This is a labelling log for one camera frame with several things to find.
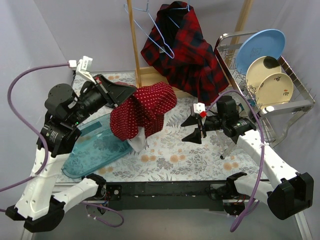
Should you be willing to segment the red polka dot cloth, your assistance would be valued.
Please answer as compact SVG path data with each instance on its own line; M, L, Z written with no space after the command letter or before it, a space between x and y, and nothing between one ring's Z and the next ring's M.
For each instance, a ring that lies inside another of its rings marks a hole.
M176 94L169 84L143 86L111 112L110 129L118 139L140 152L147 138L163 129L165 113L176 104Z

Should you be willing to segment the red plaid skirt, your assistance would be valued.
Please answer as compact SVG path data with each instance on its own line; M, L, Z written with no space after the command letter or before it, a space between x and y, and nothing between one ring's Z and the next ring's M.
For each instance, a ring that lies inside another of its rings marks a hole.
M159 48L146 40L141 55L168 83L210 105L229 83L214 54L213 47L204 39L201 26L192 6L176 27L167 17L172 8L185 7L186 2L162 4L155 22L172 48L175 57L160 53Z

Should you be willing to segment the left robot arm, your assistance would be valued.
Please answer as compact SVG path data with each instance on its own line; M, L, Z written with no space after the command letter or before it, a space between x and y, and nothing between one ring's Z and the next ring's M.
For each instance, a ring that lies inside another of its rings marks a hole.
M53 193L57 177L81 135L78 126L102 107L117 108L136 92L132 85L117 84L103 75L86 81L80 94L61 83L48 93L44 125L37 133L34 165L19 201L5 210L6 216L22 221L31 233L49 232L66 212L88 198L106 196L106 180L89 174L67 190Z

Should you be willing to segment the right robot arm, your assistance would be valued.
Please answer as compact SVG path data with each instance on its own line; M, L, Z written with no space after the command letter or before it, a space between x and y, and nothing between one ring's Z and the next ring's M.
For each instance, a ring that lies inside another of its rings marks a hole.
M307 172L299 173L288 165L261 137L262 130L258 130L249 119L239 116L231 96L221 96L216 108L216 114L208 115L203 103L193 104L190 116L181 126L196 127L182 141L201 144L207 132L222 130L259 165L260 173L268 178L268 182L261 182L244 172L234 174L227 178L227 195L232 199L241 195L250 196L253 201L266 204L280 220L310 208L314 193L312 176Z

